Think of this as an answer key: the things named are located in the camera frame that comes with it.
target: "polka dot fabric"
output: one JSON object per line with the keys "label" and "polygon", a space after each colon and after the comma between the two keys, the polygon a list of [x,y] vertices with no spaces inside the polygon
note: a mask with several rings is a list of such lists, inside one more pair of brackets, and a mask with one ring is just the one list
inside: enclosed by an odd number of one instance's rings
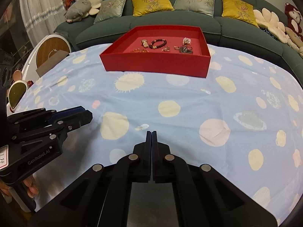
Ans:
{"label": "polka dot fabric", "polygon": [[40,78],[17,111],[82,105],[92,122],[70,132],[63,154],[35,174],[39,210],[95,163],[116,163],[156,130],[187,163],[208,163],[278,222],[303,192],[303,90],[285,70],[209,45],[207,78],[106,72],[109,44],[73,52]]}

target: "red tray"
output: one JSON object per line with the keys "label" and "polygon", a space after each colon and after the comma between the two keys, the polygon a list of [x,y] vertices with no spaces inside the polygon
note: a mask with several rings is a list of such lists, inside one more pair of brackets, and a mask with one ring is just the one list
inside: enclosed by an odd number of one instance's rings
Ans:
{"label": "red tray", "polygon": [[[182,45],[185,37],[191,39],[193,54],[174,49]],[[142,39],[150,44],[158,38],[167,41],[170,52],[163,52],[164,47],[148,48],[148,53],[131,52],[144,49]],[[206,78],[211,56],[200,27],[157,25],[133,28],[100,54],[100,58],[106,71],[161,72]]]}

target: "red plush monkey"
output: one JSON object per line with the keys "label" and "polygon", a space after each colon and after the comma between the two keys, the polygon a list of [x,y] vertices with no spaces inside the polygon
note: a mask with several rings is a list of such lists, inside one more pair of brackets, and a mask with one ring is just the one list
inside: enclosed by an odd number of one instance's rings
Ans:
{"label": "red plush monkey", "polygon": [[299,26],[300,21],[302,20],[302,15],[299,10],[293,5],[286,3],[285,4],[285,14],[288,18],[288,27],[292,29],[303,41],[302,28]]}

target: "label sticker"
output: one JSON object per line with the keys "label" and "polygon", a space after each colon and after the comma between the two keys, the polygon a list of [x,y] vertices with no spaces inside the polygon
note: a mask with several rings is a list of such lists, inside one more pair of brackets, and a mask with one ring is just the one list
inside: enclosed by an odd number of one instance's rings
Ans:
{"label": "label sticker", "polygon": [[9,146],[0,148],[0,170],[9,165]]}

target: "finger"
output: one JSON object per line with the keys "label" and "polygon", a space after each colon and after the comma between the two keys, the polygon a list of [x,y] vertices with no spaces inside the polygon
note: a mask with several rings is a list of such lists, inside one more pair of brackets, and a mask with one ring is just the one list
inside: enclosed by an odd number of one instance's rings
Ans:
{"label": "finger", "polygon": [[23,182],[24,182],[25,186],[30,187],[33,183],[33,180],[31,177],[28,177],[28,178],[24,179]]}
{"label": "finger", "polygon": [[7,186],[2,180],[0,180],[0,189],[9,189],[10,187]]}
{"label": "finger", "polygon": [[7,196],[12,196],[11,193],[7,189],[1,189],[3,193],[5,193]]}
{"label": "finger", "polygon": [[29,190],[30,190],[34,195],[39,194],[39,190],[38,190],[37,187],[35,187],[35,186],[30,186],[30,187],[29,187]]}
{"label": "finger", "polygon": [[29,188],[27,189],[27,194],[29,197],[34,198],[35,195],[29,190]]}

